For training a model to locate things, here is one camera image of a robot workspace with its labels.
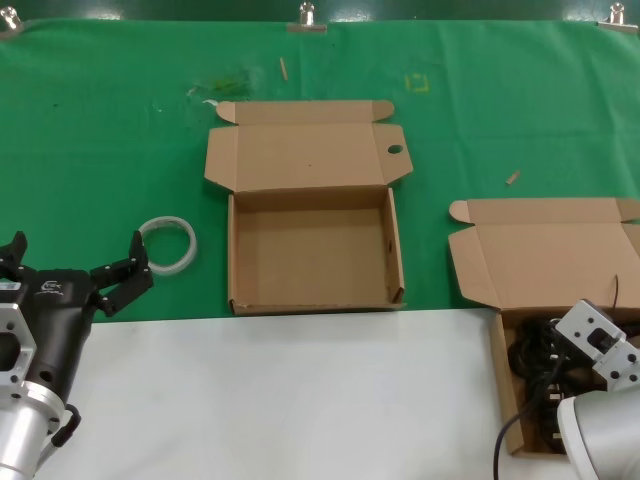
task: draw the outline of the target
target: green tablecloth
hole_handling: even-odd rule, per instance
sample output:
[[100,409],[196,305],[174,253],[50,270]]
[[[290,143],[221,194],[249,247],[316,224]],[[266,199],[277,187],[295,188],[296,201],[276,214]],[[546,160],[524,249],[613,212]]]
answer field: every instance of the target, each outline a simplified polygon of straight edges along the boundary
[[[202,100],[389,99],[415,168],[395,190],[407,306],[468,306],[449,204],[638,196],[639,80],[638,37],[586,23],[36,23],[0,43],[0,243],[21,229],[26,264],[89,269],[147,219],[180,216],[196,262],[116,320],[230,315],[227,194],[203,179],[223,122]],[[163,261],[184,244],[149,248]]]

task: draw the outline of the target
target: white table surface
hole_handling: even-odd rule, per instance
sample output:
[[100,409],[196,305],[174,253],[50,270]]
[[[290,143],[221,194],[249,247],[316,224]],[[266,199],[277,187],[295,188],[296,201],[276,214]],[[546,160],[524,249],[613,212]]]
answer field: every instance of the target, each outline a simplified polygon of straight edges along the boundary
[[[40,480],[491,478],[486,310],[94,325]],[[576,480],[501,455],[501,480]]]

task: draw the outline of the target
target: cardboard box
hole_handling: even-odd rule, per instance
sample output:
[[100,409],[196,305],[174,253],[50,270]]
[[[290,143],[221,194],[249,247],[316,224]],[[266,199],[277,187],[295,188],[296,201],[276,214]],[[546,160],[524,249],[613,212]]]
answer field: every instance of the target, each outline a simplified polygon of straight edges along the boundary
[[222,102],[205,178],[228,188],[236,314],[395,309],[393,192],[412,171],[386,101]]
[[[524,406],[524,382],[509,368],[516,329],[536,314],[561,317],[578,300],[640,314],[640,202],[631,199],[505,199],[454,202],[451,216],[474,224],[449,237],[462,295],[498,309],[490,330],[502,418]],[[513,425],[507,450],[548,456],[533,419]]]

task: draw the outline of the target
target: metal clip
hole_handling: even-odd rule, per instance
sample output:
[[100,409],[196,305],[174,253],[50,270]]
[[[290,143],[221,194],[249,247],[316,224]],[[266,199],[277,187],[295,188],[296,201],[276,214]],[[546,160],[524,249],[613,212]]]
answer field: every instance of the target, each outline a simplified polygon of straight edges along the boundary
[[288,32],[326,32],[327,26],[314,23],[313,12],[315,7],[311,2],[300,4],[300,20],[298,23],[287,25]]
[[13,7],[4,7],[0,9],[0,17],[7,24],[6,30],[0,32],[0,39],[5,39],[17,35],[24,30],[24,24],[18,17],[18,12]]
[[598,22],[598,26],[608,30],[616,30],[618,32],[637,33],[637,25],[626,25],[624,23],[624,5],[616,2],[611,5],[611,13],[609,18],[603,22]]

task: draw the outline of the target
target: wooden stick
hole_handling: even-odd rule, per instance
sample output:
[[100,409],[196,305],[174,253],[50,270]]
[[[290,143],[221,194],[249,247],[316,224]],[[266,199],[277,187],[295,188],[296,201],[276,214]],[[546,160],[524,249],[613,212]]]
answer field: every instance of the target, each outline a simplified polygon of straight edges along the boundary
[[513,182],[515,182],[518,177],[520,176],[520,170],[516,170],[513,175],[511,175],[508,179],[507,179],[507,185],[511,185]]
[[284,78],[285,82],[289,81],[289,76],[287,75],[287,67],[284,65],[284,58],[280,57],[280,69],[282,70],[282,78]]

